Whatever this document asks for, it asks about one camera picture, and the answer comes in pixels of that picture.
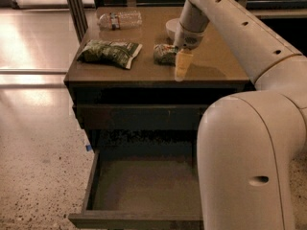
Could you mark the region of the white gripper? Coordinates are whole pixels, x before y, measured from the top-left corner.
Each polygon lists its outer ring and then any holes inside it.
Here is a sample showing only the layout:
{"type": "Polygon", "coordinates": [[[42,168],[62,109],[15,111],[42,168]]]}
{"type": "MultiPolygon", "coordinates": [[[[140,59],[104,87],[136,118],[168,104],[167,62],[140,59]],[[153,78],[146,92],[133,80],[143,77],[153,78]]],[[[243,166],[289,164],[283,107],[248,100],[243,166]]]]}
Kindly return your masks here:
{"type": "Polygon", "coordinates": [[[180,22],[177,23],[174,45],[181,49],[176,55],[175,80],[183,81],[193,60],[193,49],[201,44],[205,26],[198,25],[196,28],[185,28],[180,22]]]}

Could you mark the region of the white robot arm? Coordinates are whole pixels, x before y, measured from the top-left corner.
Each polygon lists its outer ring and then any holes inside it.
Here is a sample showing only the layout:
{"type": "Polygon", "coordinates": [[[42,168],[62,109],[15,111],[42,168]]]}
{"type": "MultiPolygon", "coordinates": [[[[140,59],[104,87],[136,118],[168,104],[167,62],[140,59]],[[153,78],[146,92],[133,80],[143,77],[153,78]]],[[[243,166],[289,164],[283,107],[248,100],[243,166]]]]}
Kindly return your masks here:
{"type": "Polygon", "coordinates": [[[211,22],[255,88],[204,112],[204,230],[295,230],[289,164],[306,148],[306,58],[234,0],[186,0],[175,44],[211,22]]]}

